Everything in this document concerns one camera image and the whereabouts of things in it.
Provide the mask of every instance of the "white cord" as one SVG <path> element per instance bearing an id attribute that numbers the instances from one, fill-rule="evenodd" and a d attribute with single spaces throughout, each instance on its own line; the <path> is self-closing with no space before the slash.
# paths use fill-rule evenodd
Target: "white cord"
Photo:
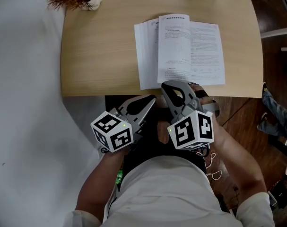
<path id="1" fill-rule="evenodd" d="M 202 156 L 202 153 L 200 153 L 200 152 L 197 152 L 196 154 L 199 155 L 199 156 Z M 209 165 L 209 166 L 206 166 L 206 165 L 205 165 L 205 168 L 206 168 L 206 169 L 208 169 L 208 168 L 211 166 L 211 164 L 213 163 L 213 159 L 214 159 L 215 157 L 216 157 L 216 154 L 215 154 L 215 153 L 211 153 L 211 155 L 210 155 L 210 165 Z M 217 173 L 220 173 L 220 177 L 222 176 L 222 171 L 221 171 L 221 170 L 219 170 L 219 171 L 217 171 L 217 172 L 215 172 L 215 173 L 208 173 L 208 174 L 206 174 L 206 176 L 211 175 L 211 177 L 212 177 L 215 181 L 217 181 L 217 180 L 220 179 L 220 177 L 214 178 L 214 175 L 217 174 Z"/>

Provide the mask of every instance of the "white pot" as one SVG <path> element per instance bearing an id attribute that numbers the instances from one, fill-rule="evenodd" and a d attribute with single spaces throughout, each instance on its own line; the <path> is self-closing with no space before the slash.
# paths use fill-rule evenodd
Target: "white pot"
<path id="1" fill-rule="evenodd" d="M 99 8 L 101 1 L 102 0 L 91 0 L 90 2 L 88 2 L 90 5 L 92 5 L 91 8 L 85 5 L 81 9 L 82 10 L 96 10 Z"/>

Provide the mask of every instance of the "white t-shirt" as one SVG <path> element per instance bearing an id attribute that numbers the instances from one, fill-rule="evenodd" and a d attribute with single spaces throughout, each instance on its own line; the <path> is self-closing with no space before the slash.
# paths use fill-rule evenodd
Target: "white t-shirt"
<path id="1" fill-rule="evenodd" d="M 222 212 L 205 174 L 174 156 L 152 158 L 129 172 L 108 219 L 70 212 L 64 227 L 274 227 L 269 196 L 258 193 L 238 208 L 236 218 Z"/>

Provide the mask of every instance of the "open book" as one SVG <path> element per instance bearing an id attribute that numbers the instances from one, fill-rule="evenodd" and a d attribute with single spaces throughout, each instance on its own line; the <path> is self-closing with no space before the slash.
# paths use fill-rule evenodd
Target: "open book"
<path id="1" fill-rule="evenodd" d="M 218 25 L 170 14 L 135 25 L 135 37 L 141 90 L 167 80 L 225 84 Z"/>

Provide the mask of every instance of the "white wall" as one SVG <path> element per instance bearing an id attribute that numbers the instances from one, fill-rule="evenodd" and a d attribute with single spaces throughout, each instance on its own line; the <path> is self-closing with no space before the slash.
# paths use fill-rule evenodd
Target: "white wall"
<path id="1" fill-rule="evenodd" d="M 0 227 L 61 226 L 98 162 L 61 100 L 63 20 L 45 0 L 0 0 Z"/>

